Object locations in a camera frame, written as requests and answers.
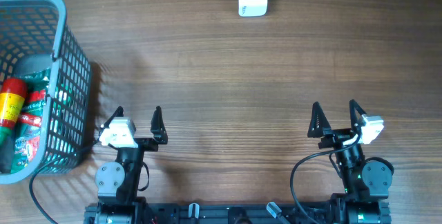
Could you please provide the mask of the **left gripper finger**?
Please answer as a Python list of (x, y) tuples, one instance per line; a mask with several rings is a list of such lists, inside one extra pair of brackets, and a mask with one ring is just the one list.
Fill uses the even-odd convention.
[(124, 116), (124, 109), (122, 106), (118, 106), (115, 110), (115, 112), (112, 114), (112, 116), (109, 117), (109, 119), (107, 119), (107, 121), (105, 121), (105, 123), (103, 123), (100, 126), (100, 129), (107, 129), (109, 128), (110, 123), (116, 118), (116, 117), (123, 117)]
[(164, 126), (162, 108), (160, 106), (157, 106), (153, 113), (151, 120), (151, 133), (153, 134), (153, 139), (159, 144), (168, 143), (168, 134)]

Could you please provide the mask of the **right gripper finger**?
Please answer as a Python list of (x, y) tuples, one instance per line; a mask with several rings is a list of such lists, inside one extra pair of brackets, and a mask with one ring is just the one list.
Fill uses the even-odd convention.
[(311, 121), (307, 132), (308, 138), (321, 138), (331, 135), (332, 128), (319, 102), (314, 102), (311, 111)]
[(366, 112), (361, 108), (361, 106), (358, 104), (356, 100), (350, 100), (349, 101), (349, 113), (350, 113), (350, 120), (351, 120), (351, 126), (353, 131), (358, 130), (358, 118), (356, 114), (359, 114), (360, 116), (366, 114)]

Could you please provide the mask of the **red coffee stick sachet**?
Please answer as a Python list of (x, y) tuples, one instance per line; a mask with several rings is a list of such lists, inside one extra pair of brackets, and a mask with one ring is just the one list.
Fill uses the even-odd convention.
[(18, 117), (18, 121), (22, 124), (31, 125), (34, 127), (41, 126), (41, 116), (32, 115), (28, 113), (20, 114)]

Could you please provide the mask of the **red yellow sauce bottle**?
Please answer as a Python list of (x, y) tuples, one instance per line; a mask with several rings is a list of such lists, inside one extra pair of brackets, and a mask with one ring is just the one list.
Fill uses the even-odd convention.
[(15, 77), (6, 79), (1, 87), (1, 145), (12, 134), (28, 92), (27, 84)]

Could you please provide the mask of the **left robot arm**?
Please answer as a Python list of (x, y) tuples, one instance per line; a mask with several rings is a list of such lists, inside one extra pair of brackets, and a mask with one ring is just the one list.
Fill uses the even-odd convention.
[(98, 203), (85, 210), (85, 223), (157, 223), (145, 197), (137, 193), (149, 186), (140, 187), (142, 170), (148, 170), (144, 154), (156, 152), (159, 145), (168, 143), (161, 107), (156, 107), (151, 119), (151, 138), (136, 138), (135, 132), (134, 122), (124, 116), (121, 106), (101, 125), (99, 141), (115, 149), (117, 156), (95, 174)]

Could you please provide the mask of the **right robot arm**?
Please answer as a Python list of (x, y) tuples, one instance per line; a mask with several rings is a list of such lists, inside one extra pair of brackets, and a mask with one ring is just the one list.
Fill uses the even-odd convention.
[(389, 197), (394, 167), (379, 157), (366, 158), (369, 145), (384, 129), (379, 115), (367, 114), (355, 100), (349, 102), (351, 127), (333, 129), (318, 102), (313, 103), (307, 136), (320, 138), (320, 149), (330, 148), (336, 157), (334, 168), (345, 192), (334, 193), (325, 212), (312, 215), (319, 223), (391, 223)]

